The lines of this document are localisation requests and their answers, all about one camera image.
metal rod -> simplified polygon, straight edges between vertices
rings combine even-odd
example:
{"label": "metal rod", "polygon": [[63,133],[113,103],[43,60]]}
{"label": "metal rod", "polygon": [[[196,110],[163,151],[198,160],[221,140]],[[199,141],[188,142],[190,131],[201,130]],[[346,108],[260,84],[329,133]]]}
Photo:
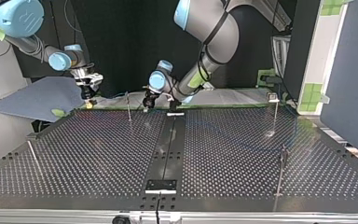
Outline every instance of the metal rod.
{"label": "metal rod", "polygon": [[127,110],[129,112],[129,121],[132,121],[131,119],[131,110],[130,110],[130,95],[128,92],[126,92],[126,96],[127,96]]}
{"label": "metal rod", "polygon": [[31,152],[32,152],[32,155],[34,156],[34,159],[37,161],[37,157],[36,157],[36,154],[34,153],[34,147],[32,146],[31,141],[28,141],[27,143],[28,143],[28,146],[31,149]]}
{"label": "metal rod", "polygon": [[282,145],[281,157],[280,157],[281,169],[280,169],[280,173],[279,173],[278,187],[277,187],[277,191],[275,193],[275,204],[274,204],[274,209],[273,209],[274,212],[276,212],[276,210],[277,210],[279,197],[282,196],[282,194],[281,194],[282,179],[283,179],[284,168],[286,167],[286,163],[287,163],[287,158],[288,158],[287,148],[285,145]]}

vertical metal pin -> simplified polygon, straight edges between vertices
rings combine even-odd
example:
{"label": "vertical metal pin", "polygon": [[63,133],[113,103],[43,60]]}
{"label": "vertical metal pin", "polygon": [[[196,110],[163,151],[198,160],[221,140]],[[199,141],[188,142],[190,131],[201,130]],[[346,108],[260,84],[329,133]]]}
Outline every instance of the vertical metal pin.
{"label": "vertical metal pin", "polygon": [[37,157],[36,157],[36,154],[34,153],[34,147],[32,146],[31,141],[28,141],[27,143],[28,143],[28,147],[30,147],[30,149],[31,149],[34,159],[37,161]]}
{"label": "vertical metal pin", "polygon": [[128,92],[126,92],[126,97],[127,97],[127,110],[129,112],[129,121],[132,121],[131,119],[131,110],[130,110],[130,95]]}

metal bracket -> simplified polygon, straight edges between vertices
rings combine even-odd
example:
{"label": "metal bracket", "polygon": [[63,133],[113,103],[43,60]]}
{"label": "metal bracket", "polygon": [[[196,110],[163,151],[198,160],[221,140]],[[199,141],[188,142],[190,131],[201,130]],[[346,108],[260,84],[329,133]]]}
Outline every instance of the metal bracket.
{"label": "metal bracket", "polygon": [[176,180],[149,180],[146,194],[176,194]]}
{"label": "metal bracket", "polygon": [[323,103],[323,104],[325,104],[325,105],[330,104],[330,97],[328,97],[328,96],[322,94],[321,103]]}
{"label": "metal bracket", "polygon": [[275,13],[275,6],[278,0],[232,0],[228,5],[227,11],[234,9],[237,6],[251,6],[257,9],[269,22],[275,21],[274,26],[279,31],[284,31],[286,26],[290,25],[292,20],[278,4],[277,12]]}

metal plate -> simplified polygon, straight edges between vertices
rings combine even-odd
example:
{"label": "metal plate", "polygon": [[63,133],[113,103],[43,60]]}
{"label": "metal plate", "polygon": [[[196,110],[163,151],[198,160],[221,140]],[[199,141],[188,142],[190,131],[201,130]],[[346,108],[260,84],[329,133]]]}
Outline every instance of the metal plate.
{"label": "metal plate", "polygon": [[[280,179],[282,147],[289,159]],[[274,106],[78,111],[0,161],[0,208],[358,213],[358,160]],[[149,179],[175,195],[146,195]]]}
{"label": "metal plate", "polygon": [[[0,168],[0,197],[22,202],[4,207],[138,209],[164,120],[161,113],[132,112],[129,121],[124,111],[77,111],[33,143],[38,160],[26,148]],[[55,204],[85,199],[101,203]]]}
{"label": "metal plate", "polygon": [[[186,112],[177,210],[358,212],[358,160],[284,108],[274,125],[273,112]],[[283,145],[290,155],[277,198]]]}

